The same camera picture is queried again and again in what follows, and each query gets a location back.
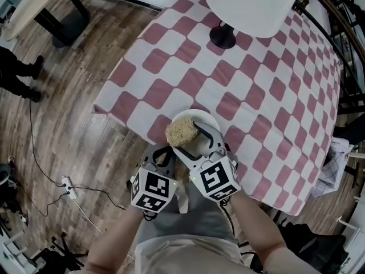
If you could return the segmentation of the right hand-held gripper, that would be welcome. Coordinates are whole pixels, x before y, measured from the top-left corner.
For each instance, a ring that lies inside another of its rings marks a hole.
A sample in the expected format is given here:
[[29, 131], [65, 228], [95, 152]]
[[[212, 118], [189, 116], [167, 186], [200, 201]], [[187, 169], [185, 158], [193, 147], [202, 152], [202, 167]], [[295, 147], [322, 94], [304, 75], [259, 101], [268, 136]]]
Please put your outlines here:
[[237, 163], [231, 160], [226, 149], [219, 149], [223, 144], [222, 134], [213, 126], [194, 120], [199, 140], [203, 147], [202, 154], [193, 156], [182, 147], [173, 147], [176, 156], [190, 169], [190, 181], [200, 193], [209, 200], [220, 202], [241, 190], [238, 180]]

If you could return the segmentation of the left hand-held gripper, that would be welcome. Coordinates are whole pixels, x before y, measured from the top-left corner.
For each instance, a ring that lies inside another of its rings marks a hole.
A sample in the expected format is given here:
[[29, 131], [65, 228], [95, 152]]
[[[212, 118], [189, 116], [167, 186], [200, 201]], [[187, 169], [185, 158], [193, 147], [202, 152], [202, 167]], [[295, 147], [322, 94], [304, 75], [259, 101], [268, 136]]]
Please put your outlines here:
[[176, 155], [171, 146], [149, 145], [131, 177], [131, 204], [150, 213], [178, 213]]

